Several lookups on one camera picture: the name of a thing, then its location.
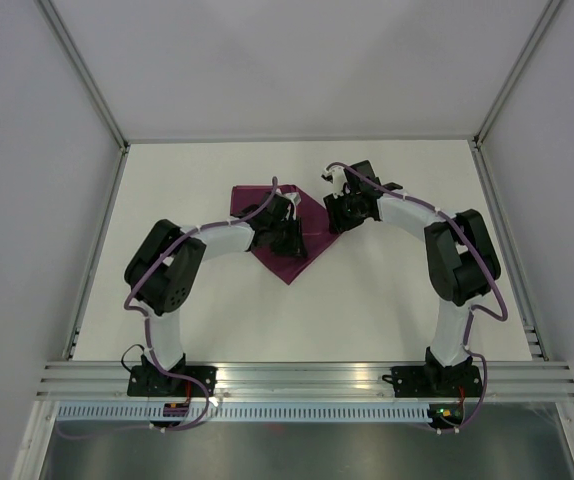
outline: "purple fabric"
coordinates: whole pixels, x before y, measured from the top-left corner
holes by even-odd
[[[271,253],[269,247],[256,249],[253,254],[269,270],[287,285],[290,285],[316,257],[323,253],[338,238],[329,233],[327,210],[296,185],[280,185],[282,193],[298,192],[300,203],[296,214],[302,219],[303,241],[307,249],[307,258],[278,257]],[[260,204],[263,195],[271,191],[267,186],[239,185],[231,190],[230,213],[233,215],[252,204]]]

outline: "glass panel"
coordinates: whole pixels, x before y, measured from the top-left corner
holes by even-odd
[[[84,434],[116,422],[67,422]],[[44,479],[574,479],[553,406],[486,406],[458,435],[400,424],[207,423],[68,441],[54,434]]]

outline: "wire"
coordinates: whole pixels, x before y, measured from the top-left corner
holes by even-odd
[[[475,305],[472,305],[470,307],[469,316],[467,317],[467,324],[465,326],[465,333],[463,335],[462,348],[468,355],[470,355],[474,358],[477,358],[481,361],[481,363],[483,365],[483,386],[482,386],[482,392],[480,394],[480,397],[478,398],[478,402],[476,403],[476,406],[474,407],[474,411],[458,427],[459,430],[462,430],[463,427],[465,427],[466,425],[469,425],[472,422],[472,420],[478,415],[480,408],[483,404],[483,401],[485,399],[485,395],[487,394],[487,384],[488,384],[487,359],[485,358],[485,356],[483,354],[474,353],[471,350],[469,350],[468,347],[466,347],[466,345],[469,344],[469,335],[471,333],[471,327],[472,327],[472,324],[474,322],[474,312],[476,310],[480,310],[480,311],[486,313],[487,315],[491,316],[495,320],[498,320],[500,322],[507,321],[507,318],[509,318],[509,312],[507,311],[507,305],[505,304],[505,300],[503,299],[503,296],[500,293],[500,289],[498,288],[498,285],[496,285],[496,281],[494,280],[493,275],[489,271],[489,268],[487,268],[487,265],[485,264],[485,261],[480,256],[480,253],[478,253],[478,251],[476,250],[476,247],[474,247],[474,245],[469,241],[469,239],[465,236],[464,232],[460,229],[460,227],[456,224],[456,222],[454,222],[454,220],[449,215],[447,215],[445,212],[436,208],[431,203],[426,202],[424,200],[421,200],[420,198],[412,197],[410,195],[404,195],[403,196],[402,194],[397,193],[396,191],[387,190],[382,185],[378,185],[376,182],[367,178],[365,175],[356,171],[352,167],[345,165],[344,163],[341,163],[341,162],[330,163],[327,166],[327,170],[329,170],[331,167],[342,167],[343,169],[347,170],[348,172],[352,173],[353,175],[355,175],[356,177],[361,179],[367,185],[370,185],[372,188],[375,188],[376,190],[384,193],[385,195],[389,195],[389,196],[397,198],[399,200],[403,200],[403,201],[415,203],[416,205],[420,205],[421,207],[435,213],[438,217],[445,220],[449,224],[449,226],[451,227],[452,231],[454,231],[456,233],[456,235],[460,239],[461,243],[463,245],[465,245],[465,247],[467,247],[467,250],[469,251],[469,253],[471,253],[471,255],[474,257],[474,260],[476,260],[476,263],[478,264],[481,271],[483,272],[483,275],[485,276],[485,280],[487,280],[489,287],[491,288],[492,292],[494,292],[494,296],[496,297],[496,301],[498,302],[498,306],[500,307],[500,313],[496,313],[496,312],[490,310],[489,308],[485,307],[484,305],[475,304]],[[442,433],[453,433],[455,431],[456,431],[456,427],[449,428],[446,430],[441,430]]]
[[[127,350],[125,350],[125,353],[123,353],[123,356],[120,357],[120,364],[123,366],[123,368],[125,370],[127,370],[129,372],[130,375],[131,375],[131,368],[129,368],[127,365],[125,365],[125,355],[127,355],[129,353],[129,351],[134,347],[139,347],[142,350],[142,352],[145,353],[145,347],[143,347],[140,343],[134,343],[131,347],[129,347]]]
[[[163,261],[167,257],[169,257],[176,250],[176,248],[178,248],[178,246],[181,243],[183,243],[185,240],[190,238],[192,235],[195,235],[199,231],[208,230],[211,228],[232,226],[232,225],[238,225],[241,223],[245,223],[248,220],[251,220],[252,218],[254,218],[260,212],[262,212],[269,205],[269,203],[272,201],[272,199],[276,195],[276,190],[278,189],[278,179],[276,177],[272,178],[271,183],[272,183],[272,189],[271,189],[271,193],[269,194],[269,196],[265,199],[265,201],[256,210],[249,213],[248,215],[245,215],[243,218],[231,220],[231,221],[214,222],[214,223],[209,223],[207,225],[203,225],[202,227],[193,228],[193,229],[189,230],[187,233],[183,234],[180,238],[178,238],[174,242],[172,242],[172,244],[169,247],[167,247],[167,249],[160,255],[160,257],[158,257],[158,259],[151,265],[151,267],[149,267],[147,269],[147,271],[140,278],[140,280],[138,280],[138,282],[136,282],[136,285],[134,285],[133,289],[131,290],[131,292],[129,292],[129,295],[127,295],[127,298],[125,299],[125,303],[123,305],[125,310],[133,311],[133,312],[139,312],[145,317],[145,344],[147,346],[147,349],[149,350],[149,357],[150,357],[151,363],[156,367],[156,369],[160,373],[162,373],[163,375],[165,375],[167,377],[177,378],[179,380],[184,380],[186,382],[191,382],[191,383],[195,384],[198,388],[200,388],[200,390],[202,390],[203,394],[205,395],[205,407],[201,411],[200,415],[198,415],[198,417],[196,417],[196,419],[192,420],[191,422],[189,422],[186,425],[169,427],[166,430],[171,430],[171,431],[188,430],[188,429],[193,428],[193,427],[197,426],[198,424],[200,424],[201,420],[205,417],[205,415],[207,415],[207,411],[209,410],[209,391],[207,390],[207,387],[201,381],[196,380],[194,377],[190,377],[188,375],[182,375],[179,373],[171,373],[171,372],[168,372],[167,370],[165,370],[163,368],[163,366],[158,361],[158,358],[156,357],[156,353],[154,352],[154,347],[152,345],[151,318],[149,317],[149,312],[147,312],[147,310],[145,310],[143,307],[141,307],[139,305],[131,305],[131,302],[132,302],[132,300],[134,300],[134,298],[136,298],[136,295],[138,294],[138,292],[140,291],[142,286],[147,282],[147,280],[149,280],[149,278],[156,271],[156,269],[163,263]]]

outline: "purple cable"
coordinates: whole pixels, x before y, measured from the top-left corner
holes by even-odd
[[[163,261],[167,257],[169,257],[172,254],[172,252],[174,250],[176,250],[176,248],[178,248],[178,246],[181,243],[183,243],[185,240],[187,240],[189,237],[191,237],[192,235],[195,235],[196,233],[198,233],[199,231],[202,231],[202,230],[208,230],[210,228],[216,228],[216,227],[238,225],[240,223],[247,222],[248,220],[250,220],[250,219],[254,218],[256,215],[258,215],[260,212],[262,212],[267,207],[267,205],[269,205],[269,202],[271,202],[271,200],[274,198],[274,195],[276,194],[276,190],[278,189],[278,179],[276,177],[273,177],[271,179],[271,184],[272,184],[272,189],[271,189],[271,193],[269,194],[269,196],[265,199],[265,201],[262,203],[262,205],[260,205],[256,210],[251,212],[249,215],[246,215],[243,218],[236,219],[236,220],[214,222],[214,223],[209,223],[207,225],[203,225],[200,228],[198,228],[198,227],[193,228],[190,231],[188,231],[187,233],[185,233],[184,235],[182,235],[180,238],[175,240],[169,247],[167,247],[167,249],[160,255],[160,257],[158,257],[158,259],[151,265],[151,267],[149,267],[149,269],[145,272],[145,274],[141,277],[141,279],[138,280],[136,285],[134,285],[134,288],[132,289],[132,291],[129,293],[129,295],[127,295],[127,298],[125,299],[125,303],[123,305],[125,310],[140,312],[145,317],[145,341],[146,341],[145,343],[147,345],[147,348],[149,349],[149,355],[151,357],[151,361],[154,364],[154,366],[156,367],[156,369],[160,373],[162,373],[163,375],[166,375],[168,377],[178,378],[178,379],[184,380],[186,382],[194,383],[195,385],[198,386],[198,388],[200,388],[202,390],[203,394],[205,395],[205,408],[203,408],[202,412],[200,413],[200,415],[198,415],[198,417],[195,420],[192,420],[191,422],[189,422],[186,425],[179,425],[177,427],[169,427],[166,430],[182,431],[182,430],[188,430],[190,428],[197,426],[200,423],[200,421],[204,418],[204,416],[207,415],[207,411],[209,410],[209,391],[207,390],[207,387],[205,387],[205,385],[202,382],[196,380],[195,378],[190,377],[188,375],[171,373],[171,372],[168,372],[167,370],[165,370],[163,368],[163,366],[158,361],[158,358],[156,357],[156,354],[154,353],[154,350],[153,350],[153,346],[152,346],[152,342],[151,342],[151,319],[149,318],[149,313],[147,312],[147,310],[145,310],[143,307],[141,307],[139,305],[131,305],[131,301],[134,298],[136,298],[136,295],[138,294],[138,292],[140,291],[142,286],[145,284],[145,282],[147,282],[147,280],[149,280],[149,277],[152,276],[152,274],[163,263]]]
[[[482,259],[482,257],[480,256],[480,254],[478,253],[478,251],[476,250],[474,245],[465,236],[465,234],[460,229],[460,227],[458,227],[456,222],[454,222],[454,220],[449,215],[447,215],[446,213],[442,212],[441,210],[436,209],[436,207],[434,205],[432,205],[431,203],[426,202],[424,200],[421,200],[420,198],[412,197],[410,195],[402,195],[400,193],[397,193],[396,191],[387,190],[382,185],[378,185],[376,182],[373,182],[372,180],[370,180],[369,178],[367,178],[366,176],[364,176],[360,172],[354,170],[353,168],[351,168],[348,165],[345,165],[344,163],[341,163],[341,162],[330,163],[327,166],[327,169],[329,170],[331,167],[342,167],[343,169],[347,170],[348,172],[352,173],[356,177],[360,178],[363,182],[365,182],[366,184],[375,188],[376,190],[381,191],[384,194],[389,195],[391,197],[398,198],[399,200],[403,200],[403,201],[415,203],[416,205],[420,205],[421,207],[423,207],[423,208],[425,208],[431,212],[434,212],[437,216],[444,219],[449,224],[451,229],[454,232],[456,232],[456,235],[458,235],[458,238],[463,243],[463,245],[465,245],[467,247],[467,250],[472,254],[472,256],[474,257],[474,260],[476,260],[476,263],[478,264],[478,266],[482,270],[483,275],[485,276],[485,279],[487,280],[487,283],[489,284],[491,290],[494,292],[494,296],[496,297],[496,301],[498,302],[498,306],[500,307],[500,314],[488,309],[487,307],[485,307],[483,305],[478,305],[478,304],[472,305],[470,310],[469,310],[469,316],[467,317],[467,324],[465,326],[465,334],[463,335],[463,349],[465,350],[465,352],[467,352],[467,354],[471,355],[472,357],[478,358],[483,364],[483,391],[480,394],[480,397],[478,398],[478,402],[476,403],[476,407],[474,407],[474,411],[458,427],[458,429],[464,428],[466,425],[471,423],[471,421],[476,417],[476,415],[478,415],[478,412],[480,411],[480,407],[482,406],[485,395],[487,393],[487,359],[485,358],[484,355],[482,355],[480,353],[474,353],[466,347],[466,345],[468,345],[468,343],[469,343],[469,334],[471,333],[471,327],[472,327],[472,324],[474,322],[474,311],[480,310],[482,312],[485,312],[487,315],[491,316],[492,318],[494,318],[500,322],[506,321],[507,318],[509,317],[509,312],[507,311],[507,305],[505,304],[505,300],[503,299],[503,296],[500,293],[500,289],[498,288],[498,285],[496,285],[496,281],[494,280],[493,275],[489,271],[489,268],[487,268],[485,261]],[[441,429],[441,432],[453,433],[453,432],[455,432],[455,430],[456,430],[455,428],[447,428],[444,430]]]
[[[60,423],[61,422],[54,423],[54,430],[56,431],[56,435],[58,435],[61,438],[64,438],[65,440],[91,440],[93,438],[102,437],[107,433],[127,432],[130,430],[149,430],[149,425],[139,424],[139,425],[124,425],[122,427],[110,428],[108,430],[102,430],[100,432],[86,433],[84,435],[71,435],[69,433],[65,433],[62,431],[62,429],[60,428]]]

